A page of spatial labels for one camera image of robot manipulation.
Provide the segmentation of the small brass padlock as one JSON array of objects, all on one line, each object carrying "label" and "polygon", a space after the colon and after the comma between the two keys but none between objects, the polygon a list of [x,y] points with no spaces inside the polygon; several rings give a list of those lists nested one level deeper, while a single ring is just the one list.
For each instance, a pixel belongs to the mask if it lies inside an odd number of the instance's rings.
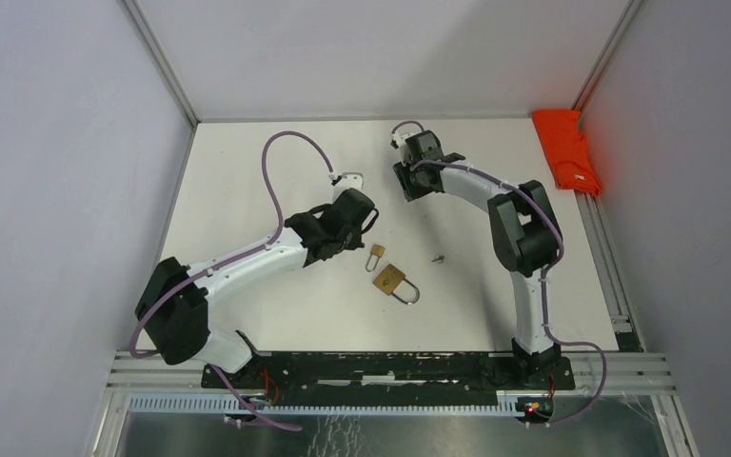
[{"label": "small brass padlock", "polygon": [[385,247],[379,244],[374,244],[369,252],[368,258],[365,263],[365,270],[367,272],[374,272],[379,266],[379,262],[385,255]]}]

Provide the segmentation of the large brass padlock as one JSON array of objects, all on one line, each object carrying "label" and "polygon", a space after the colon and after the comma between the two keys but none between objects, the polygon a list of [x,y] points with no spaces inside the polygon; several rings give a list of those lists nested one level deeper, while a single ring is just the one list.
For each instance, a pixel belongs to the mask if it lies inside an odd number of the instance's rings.
[{"label": "large brass padlock", "polygon": [[372,281],[372,285],[386,296],[413,306],[421,299],[420,289],[413,284],[404,272],[392,264],[384,267]]}]

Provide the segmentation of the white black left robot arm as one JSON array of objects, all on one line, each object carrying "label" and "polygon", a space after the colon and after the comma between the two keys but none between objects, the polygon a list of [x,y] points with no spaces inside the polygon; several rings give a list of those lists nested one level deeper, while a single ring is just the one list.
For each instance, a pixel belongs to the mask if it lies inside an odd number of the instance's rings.
[{"label": "white black left robot arm", "polygon": [[212,324],[212,311],[245,288],[363,248],[378,217],[370,198],[345,189],[331,203],[291,215],[274,234],[248,247],[191,265],[175,257],[161,261],[135,310],[154,348],[135,350],[134,357],[159,355],[169,366],[199,361],[223,370],[236,387],[253,386],[261,363],[251,344],[240,331]]}]

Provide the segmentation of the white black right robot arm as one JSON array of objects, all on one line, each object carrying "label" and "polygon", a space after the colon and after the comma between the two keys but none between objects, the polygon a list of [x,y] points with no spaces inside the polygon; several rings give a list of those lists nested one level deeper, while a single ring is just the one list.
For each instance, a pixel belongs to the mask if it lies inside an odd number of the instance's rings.
[{"label": "white black right robot arm", "polygon": [[563,237],[543,185],[536,180],[511,184],[461,154],[444,153],[431,130],[394,129],[390,145],[401,155],[393,170],[406,201],[443,193],[487,214],[494,253],[509,272],[514,292],[512,377],[521,387],[538,387],[562,356],[549,334],[547,275],[563,257]]}]

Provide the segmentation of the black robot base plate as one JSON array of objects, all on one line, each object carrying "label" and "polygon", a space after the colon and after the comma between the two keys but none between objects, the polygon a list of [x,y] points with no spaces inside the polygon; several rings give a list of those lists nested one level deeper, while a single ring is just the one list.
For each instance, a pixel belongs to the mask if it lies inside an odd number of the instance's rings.
[{"label": "black robot base plate", "polygon": [[500,390],[576,387],[568,358],[522,378],[510,352],[263,352],[235,373],[205,368],[201,386],[258,390],[278,407],[485,407]]}]

